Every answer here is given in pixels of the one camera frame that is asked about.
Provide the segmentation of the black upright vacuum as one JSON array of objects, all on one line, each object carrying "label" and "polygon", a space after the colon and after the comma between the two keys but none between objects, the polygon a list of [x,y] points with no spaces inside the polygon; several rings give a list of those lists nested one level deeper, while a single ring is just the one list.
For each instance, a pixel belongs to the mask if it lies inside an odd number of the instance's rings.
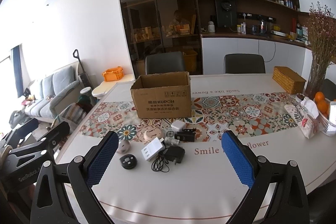
[{"label": "black upright vacuum", "polygon": [[86,73],[86,71],[84,69],[84,66],[83,66],[83,64],[82,64],[82,62],[80,60],[79,51],[77,49],[74,50],[74,52],[72,53],[72,55],[79,62],[80,72],[78,73],[78,77],[79,77],[80,81],[82,82],[83,86],[85,88],[90,87],[91,89],[93,89],[93,85],[91,83],[91,80],[90,80],[88,74]]}]

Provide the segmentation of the orange plastic crate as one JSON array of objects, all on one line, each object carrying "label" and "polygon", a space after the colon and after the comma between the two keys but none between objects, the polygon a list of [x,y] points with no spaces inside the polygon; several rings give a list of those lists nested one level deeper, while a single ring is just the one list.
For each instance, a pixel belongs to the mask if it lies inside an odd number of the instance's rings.
[{"label": "orange plastic crate", "polygon": [[118,81],[124,77],[123,68],[118,66],[116,68],[107,69],[102,73],[105,82]]}]

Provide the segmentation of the black clip device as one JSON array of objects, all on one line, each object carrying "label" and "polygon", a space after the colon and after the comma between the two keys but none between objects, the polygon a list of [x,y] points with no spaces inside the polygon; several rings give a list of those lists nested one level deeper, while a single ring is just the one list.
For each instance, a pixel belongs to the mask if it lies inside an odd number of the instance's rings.
[{"label": "black clip device", "polygon": [[194,142],[196,135],[195,128],[185,128],[182,131],[176,132],[174,138],[180,141]]}]

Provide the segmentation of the black power adapter with cable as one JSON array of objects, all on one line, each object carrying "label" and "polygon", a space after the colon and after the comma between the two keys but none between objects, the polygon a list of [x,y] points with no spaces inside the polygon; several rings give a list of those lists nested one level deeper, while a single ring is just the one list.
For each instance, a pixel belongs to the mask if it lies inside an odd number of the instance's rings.
[{"label": "black power adapter with cable", "polygon": [[185,149],[179,146],[166,147],[160,151],[151,164],[153,172],[168,173],[170,171],[169,162],[179,164],[185,155]]}]

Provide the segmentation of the dried flower vase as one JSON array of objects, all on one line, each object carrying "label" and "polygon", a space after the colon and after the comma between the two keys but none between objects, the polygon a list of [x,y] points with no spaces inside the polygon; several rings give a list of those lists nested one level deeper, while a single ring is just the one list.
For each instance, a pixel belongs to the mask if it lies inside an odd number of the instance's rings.
[{"label": "dried flower vase", "polygon": [[335,59],[335,16],[327,5],[311,5],[307,32],[312,62],[305,92],[313,99],[325,79],[328,66]]}]

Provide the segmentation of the silver oval mouse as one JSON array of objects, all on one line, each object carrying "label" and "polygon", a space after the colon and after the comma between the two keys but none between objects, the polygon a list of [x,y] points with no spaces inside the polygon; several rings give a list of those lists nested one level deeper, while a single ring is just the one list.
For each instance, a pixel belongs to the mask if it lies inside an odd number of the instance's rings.
[{"label": "silver oval mouse", "polygon": [[127,151],[129,151],[129,150],[130,150],[130,141],[122,140],[118,144],[118,149],[117,149],[116,152],[119,153],[119,154],[123,154],[123,153],[127,153]]}]

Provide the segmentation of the woven rattan tissue box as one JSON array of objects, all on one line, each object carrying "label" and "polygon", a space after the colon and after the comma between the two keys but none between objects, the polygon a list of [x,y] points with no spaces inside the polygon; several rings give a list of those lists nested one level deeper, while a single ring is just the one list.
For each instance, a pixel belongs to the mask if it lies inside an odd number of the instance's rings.
[{"label": "woven rattan tissue box", "polygon": [[302,93],[306,80],[288,67],[276,66],[272,79],[276,81],[287,93]]}]

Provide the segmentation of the white battery charger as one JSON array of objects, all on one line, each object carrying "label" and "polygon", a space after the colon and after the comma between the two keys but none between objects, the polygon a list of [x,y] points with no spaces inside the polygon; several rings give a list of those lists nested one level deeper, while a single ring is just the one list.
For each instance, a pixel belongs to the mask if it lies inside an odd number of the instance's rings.
[{"label": "white battery charger", "polygon": [[146,145],[142,150],[141,153],[143,158],[146,161],[150,161],[153,159],[157,154],[165,149],[165,145],[163,144],[164,139],[159,139],[158,137],[154,138],[148,145]]}]

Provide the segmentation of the white square charger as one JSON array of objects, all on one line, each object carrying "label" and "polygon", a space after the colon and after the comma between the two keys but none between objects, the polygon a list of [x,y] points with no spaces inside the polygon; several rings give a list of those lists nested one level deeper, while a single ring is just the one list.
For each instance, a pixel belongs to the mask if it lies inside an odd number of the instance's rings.
[{"label": "white square charger", "polygon": [[186,124],[183,121],[175,120],[171,124],[171,129],[175,132],[182,132],[186,128]]}]

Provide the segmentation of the black round cable hub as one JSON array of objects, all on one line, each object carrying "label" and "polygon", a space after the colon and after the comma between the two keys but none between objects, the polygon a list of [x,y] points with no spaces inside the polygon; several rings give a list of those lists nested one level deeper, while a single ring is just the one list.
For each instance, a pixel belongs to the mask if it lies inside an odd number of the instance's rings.
[{"label": "black round cable hub", "polygon": [[137,166],[137,158],[132,154],[126,154],[119,159],[121,166],[124,169],[130,170]]}]

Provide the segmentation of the grey sofa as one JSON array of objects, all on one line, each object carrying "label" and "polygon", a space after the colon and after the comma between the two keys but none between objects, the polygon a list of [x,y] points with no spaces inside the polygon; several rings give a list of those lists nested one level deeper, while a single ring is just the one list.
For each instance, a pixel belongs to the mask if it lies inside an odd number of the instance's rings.
[{"label": "grey sofa", "polygon": [[65,108],[75,103],[82,88],[79,80],[79,62],[66,65],[51,75],[36,79],[29,85],[34,100],[23,109],[30,118],[53,122]]}]

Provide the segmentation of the pink round deer device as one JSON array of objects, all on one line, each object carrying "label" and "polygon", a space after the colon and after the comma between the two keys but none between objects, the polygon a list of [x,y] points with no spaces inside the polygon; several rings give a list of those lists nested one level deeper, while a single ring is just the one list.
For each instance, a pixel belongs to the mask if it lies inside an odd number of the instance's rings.
[{"label": "pink round deer device", "polygon": [[163,137],[163,133],[160,128],[155,127],[147,127],[142,130],[142,135],[145,143],[149,143],[155,138],[161,139]]}]

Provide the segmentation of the white rabbit keychain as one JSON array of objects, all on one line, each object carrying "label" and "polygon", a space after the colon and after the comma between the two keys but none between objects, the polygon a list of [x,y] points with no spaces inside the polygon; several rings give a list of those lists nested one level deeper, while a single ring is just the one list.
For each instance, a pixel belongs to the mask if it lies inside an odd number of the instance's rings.
[{"label": "white rabbit keychain", "polygon": [[175,139],[175,132],[167,131],[164,142],[167,145],[179,145],[180,140]]}]

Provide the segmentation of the patterned table runner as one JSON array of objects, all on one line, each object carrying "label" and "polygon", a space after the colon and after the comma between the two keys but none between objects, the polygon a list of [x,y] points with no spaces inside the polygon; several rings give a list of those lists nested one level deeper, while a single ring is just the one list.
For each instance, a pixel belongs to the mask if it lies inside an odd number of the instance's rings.
[{"label": "patterned table runner", "polygon": [[[191,101],[191,116],[181,121],[195,130],[196,141],[218,140],[225,129],[240,138],[270,134],[297,127],[285,105],[296,105],[286,92],[199,97]],[[173,136],[173,118],[141,119],[133,102],[103,102],[81,126],[85,136],[104,137],[108,131],[119,139],[146,143],[145,132],[159,129]]]}]

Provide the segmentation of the oranges in basket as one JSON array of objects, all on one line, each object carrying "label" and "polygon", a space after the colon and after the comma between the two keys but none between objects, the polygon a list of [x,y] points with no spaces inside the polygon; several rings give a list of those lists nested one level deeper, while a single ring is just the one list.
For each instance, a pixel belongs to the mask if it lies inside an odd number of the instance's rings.
[{"label": "oranges in basket", "polygon": [[314,102],[321,114],[328,119],[330,113],[330,103],[327,102],[323,92],[316,92]]}]

